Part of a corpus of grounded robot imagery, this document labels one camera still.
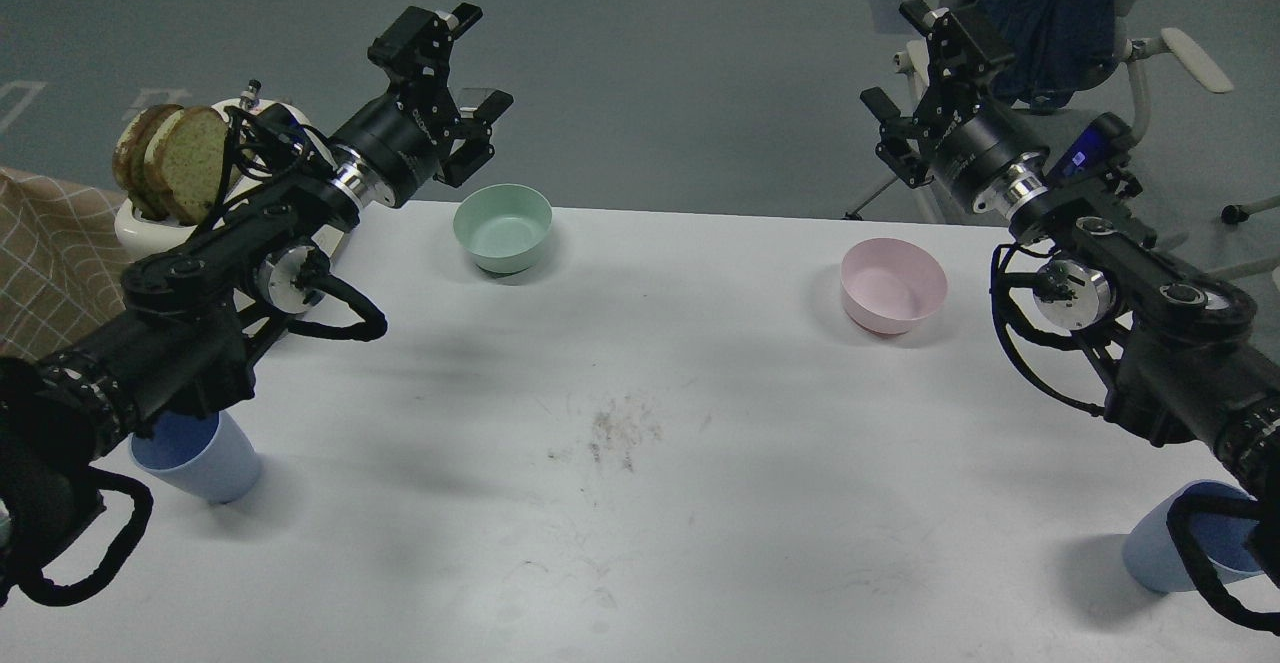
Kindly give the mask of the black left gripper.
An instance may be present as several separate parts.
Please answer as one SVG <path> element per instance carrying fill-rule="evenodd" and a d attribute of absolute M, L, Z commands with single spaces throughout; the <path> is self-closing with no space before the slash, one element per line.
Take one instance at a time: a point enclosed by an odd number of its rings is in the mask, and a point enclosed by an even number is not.
<path fill-rule="evenodd" d="M 407 6 L 367 49 L 388 88 L 339 125 L 333 142 L 378 177 L 381 198 L 399 209 L 421 186 L 463 186 L 495 156 L 493 127 L 515 102 L 503 90 L 448 86 L 454 44 L 484 15 L 460 3 L 452 12 Z"/>

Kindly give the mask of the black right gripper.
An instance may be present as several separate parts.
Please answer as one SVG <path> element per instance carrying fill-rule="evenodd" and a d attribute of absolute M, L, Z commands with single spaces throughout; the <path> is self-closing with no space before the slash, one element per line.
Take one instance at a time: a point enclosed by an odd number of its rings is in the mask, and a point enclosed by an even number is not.
<path fill-rule="evenodd" d="M 989 93 L 1015 51 L 975 4 L 932 8 L 923 0 L 899 13 L 924 38 L 928 86 L 913 113 L 884 90 L 863 90 L 860 102 L 879 131 L 876 157 L 906 186 L 942 186 L 970 212 L 1018 218 L 1048 195 L 1047 148 Z"/>

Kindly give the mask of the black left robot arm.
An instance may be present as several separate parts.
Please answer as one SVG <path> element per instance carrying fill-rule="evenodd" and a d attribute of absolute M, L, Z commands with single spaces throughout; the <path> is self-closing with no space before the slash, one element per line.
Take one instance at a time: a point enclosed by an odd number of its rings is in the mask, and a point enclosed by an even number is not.
<path fill-rule="evenodd" d="M 31 363 L 3 358 L 3 591 L 46 607 L 101 593 L 145 535 L 148 486 L 95 462 L 160 413 L 218 413 L 253 395 L 253 369 L 291 332 L 375 340 L 387 317 L 332 273 L 314 243 L 349 233 L 370 204 L 401 209 L 421 186 L 458 188 L 493 157 L 492 127 L 511 93 L 460 108 L 454 44 L 483 17 L 408 6 L 370 45 L 388 88 L 335 134 L 282 113 L 233 108 L 218 142 L 220 186 L 262 165 L 261 186 L 221 195 L 188 241 L 133 262 L 124 308 L 70 347 Z"/>

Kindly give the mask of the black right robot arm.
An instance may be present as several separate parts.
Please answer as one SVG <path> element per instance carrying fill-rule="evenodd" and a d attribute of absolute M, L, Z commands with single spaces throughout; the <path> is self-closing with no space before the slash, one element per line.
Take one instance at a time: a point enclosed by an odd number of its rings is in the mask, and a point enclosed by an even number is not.
<path fill-rule="evenodd" d="M 934 184 L 970 212 L 997 212 L 1012 243 L 989 268 L 991 311 L 1007 358 L 1034 388 L 1115 422 L 1151 445 L 1202 442 L 1247 499 L 1187 494 L 1166 530 L 1192 587 L 1221 617 L 1277 632 L 1245 608 L 1192 531 L 1197 515 L 1253 523 L 1245 550 L 1277 579 L 1277 366 L 1254 349 L 1249 294 L 1160 252 L 1125 207 L 1126 127 L 1117 151 L 1070 177 L 989 84 L 1015 60 L 977 6 L 899 12 L 924 38 L 927 90 L 901 113 L 883 90 L 861 102 L 879 125 L 876 154 L 908 186 Z"/>

